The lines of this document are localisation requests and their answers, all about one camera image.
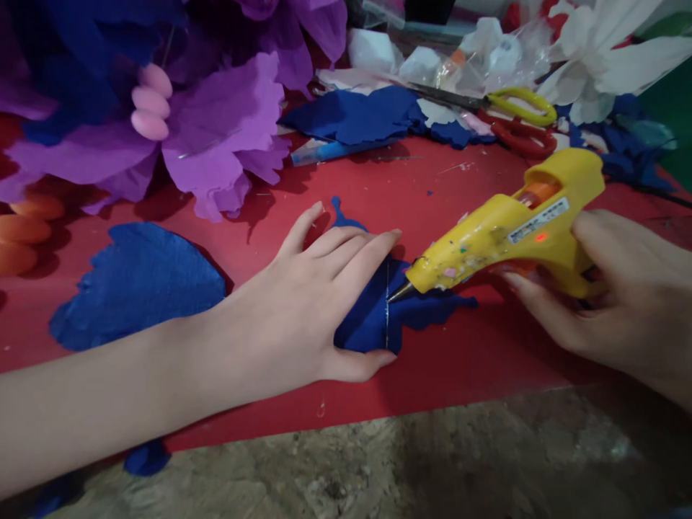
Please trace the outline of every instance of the plastic bag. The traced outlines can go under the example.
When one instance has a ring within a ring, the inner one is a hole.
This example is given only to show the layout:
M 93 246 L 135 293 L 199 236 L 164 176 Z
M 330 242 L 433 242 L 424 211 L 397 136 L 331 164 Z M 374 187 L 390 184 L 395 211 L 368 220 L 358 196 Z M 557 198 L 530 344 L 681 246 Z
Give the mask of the plastic bag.
M 476 95 L 505 87 L 535 89 L 535 81 L 550 71 L 550 38 L 551 29 L 543 19 L 503 34 L 497 18 L 481 18 L 476 31 L 464 37 L 459 46 L 465 63 L 450 74 L 445 62 L 438 69 L 439 86 Z
M 399 69 L 399 77 L 403 81 L 438 87 L 439 70 L 445 59 L 444 55 L 431 48 L 416 47 Z

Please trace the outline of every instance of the hand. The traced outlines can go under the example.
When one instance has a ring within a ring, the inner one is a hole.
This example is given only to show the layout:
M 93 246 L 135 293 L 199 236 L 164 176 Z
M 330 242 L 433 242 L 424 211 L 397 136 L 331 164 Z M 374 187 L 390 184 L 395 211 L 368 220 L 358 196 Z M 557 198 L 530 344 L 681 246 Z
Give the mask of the hand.
M 692 253 L 608 211 L 572 231 L 603 272 L 603 308 L 570 311 L 540 285 L 503 277 L 564 349 L 628 373 L 692 412 Z
M 303 213 L 268 267 L 196 317 L 208 359 L 200 378 L 215 412 L 322 379 L 363 382 L 396 359 L 337 349 L 334 331 L 401 231 L 333 228 L 303 251 L 321 212 L 317 203 Z

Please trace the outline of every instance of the blue crepe paper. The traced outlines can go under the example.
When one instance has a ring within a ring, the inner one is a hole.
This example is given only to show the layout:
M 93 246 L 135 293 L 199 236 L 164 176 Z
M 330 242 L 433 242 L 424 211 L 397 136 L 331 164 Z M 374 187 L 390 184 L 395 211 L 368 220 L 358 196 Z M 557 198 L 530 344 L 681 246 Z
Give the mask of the blue crepe paper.
M 403 138 L 408 132 L 408 110 L 416 95 L 400 86 L 388 86 L 371 95 L 334 90 L 296 108 L 280 119 L 302 133 L 347 145 Z
M 199 314 L 225 297 L 225 280 L 180 236 L 154 223 L 126 223 L 109 234 L 113 243 L 92 258 L 94 269 L 81 279 L 79 294 L 50 320 L 50 333 L 68 350 L 88 350 L 175 317 Z M 170 457 L 163 441 L 155 439 L 130 452 L 125 470 L 151 476 Z M 54 488 L 62 487 L 56 483 Z M 55 510 L 66 501 L 56 491 L 37 506 Z
M 337 218 L 334 226 L 365 227 L 344 217 L 341 200 L 332 198 Z M 432 290 L 389 305 L 389 329 L 386 319 L 386 295 L 392 294 L 405 280 L 409 263 L 387 256 L 375 272 L 358 301 L 334 334 L 334 344 L 346 350 L 369 352 L 388 349 L 396 354 L 402 348 L 402 326 L 422 330 L 431 324 L 444 324 L 459 307 L 476 308 L 476 298 L 462 298 L 451 290 Z
M 569 117 L 571 105 L 556 106 L 560 117 Z M 637 97 L 633 94 L 617 96 L 613 111 L 609 118 L 623 114 L 640 120 L 645 119 L 644 110 L 639 106 Z M 632 186 L 643 185 L 663 191 L 674 191 L 675 188 L 665 179 L 658 176 L 656 162 L 663 156 L 661 148 L 650 148 L 644 145 L 636 136 L 615 123 L 585 123 L 577 127 L 569 122 L 569 144 L 573 148 L 585 145 L 581 130 L 588 130 L 603 138 L 608 144 L 609 153 L 601 154 L 603 173 L 612 180 Z
M 116 56 L 145 66 L 161 42 L 158 24 L 186 23 L 178 0 L 9 0 L 7 6 L 36 90 L 60 103 L 46 120 L 22 124 L 28 140 L 46 146 L 82 124 L 105 123 L 121 103 L 110 77 Z
M 471 140 L 471 132 L 456 121 L 453 123 L 433 123 L 430 136 L 434 141 L 450 144 L 454 149 L 464 149 Z
M 65 474 L 48 482 L 34 503 L 32 517 L 44 518 L 75 500 L 81 494 L 81 485 L 76 481 L 74 472 Z
M 445 125 L 435 123 L 428 128 L 417 100 L 417 94 L 398 85 L 375 90 L 367 96 L 334 90 L 290 111 L 279 122 L 308 136 L 350 146 L 403 138 L 409 131 L 455 149 L 463 149 L 469 142 L 496 141 L 495 136 L 479 136 L 456 121 Z
M 135 476 L 153 476 L 164 469 L 171 454 L 160 438 L 148 441 L 130 451 L 125 470 Z

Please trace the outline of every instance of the blue paper petal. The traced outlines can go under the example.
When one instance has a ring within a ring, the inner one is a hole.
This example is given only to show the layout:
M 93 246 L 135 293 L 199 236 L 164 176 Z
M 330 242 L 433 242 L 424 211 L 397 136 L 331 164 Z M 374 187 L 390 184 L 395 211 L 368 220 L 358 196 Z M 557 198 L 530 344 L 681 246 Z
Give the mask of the blue paper petal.
M 415 92 L 393 85 L 370 95 L 334 90 L 296 108 L 280 122 L 306 135 L 347 145 L 403 138 L 407 131 L 463 149 L 472 144 L 495 142 L 495 136 L 479 136 L 457 122 L 425 125 L 427 117 Z
M 164 469 L 171 454 L 157 438 L 135 447 L 125 459 L 125 470 L 134 476 L 153 476 Z
M 338 197 L 333 197 L 332 203 L 337 212 L 335 226 L 355 225 L 367 230 L 361 223 L 344 217 Z M 450 290 L 432 290 L 425 295 L 389 305 L 388 322 L 386 297 L 406 280 L 403 272 L 406 267 L 409 267 L 409 263 L 387 256 L 337 328 L 334 334 L 334 344 L 337 347 L 358 352 L 386 348 L 399 354 L 402 348 L 402 326 L 421 330 L 431 324 L 444 324 L 457 308 L 478 306 L 475 298 L 462 298 Z
M 180 236 L 154 223 L 115 226 L 110 236 L 113 245 L 94 256 L 79 294 L 50 320 L 50 333 L 68 350 L 88 350 L 198 314 L 226 295 L 216 269 Z
M 47 483 L 34 503 L 33 518 L 41 519 L 67 505 L 81 492 L 76 483 L 74 472 L 55 478 Z
M 457 122 L 440 124 L 433 123 L 430 136 L 434 141 L 450 144 L 454 149 L 464 149 L 471 140 L 471 132 Z

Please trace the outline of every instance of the hot glue gun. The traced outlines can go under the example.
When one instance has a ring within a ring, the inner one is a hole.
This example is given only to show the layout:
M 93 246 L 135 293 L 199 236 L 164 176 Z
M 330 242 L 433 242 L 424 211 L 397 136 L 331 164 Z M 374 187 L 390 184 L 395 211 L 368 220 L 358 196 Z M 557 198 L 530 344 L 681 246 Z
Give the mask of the hot glue gun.
M 568 148 L 529 168 L 514 195 L 493 196 L 423 252 L 387 301 L 452 288 L 513 260 L 542 265 L 554 287 L 574 298 L 602 293 L 606 287 L 593 275 L 593 261 L 571 232 L 577 214 L 606 188 L 602 167 L 595 153 Z

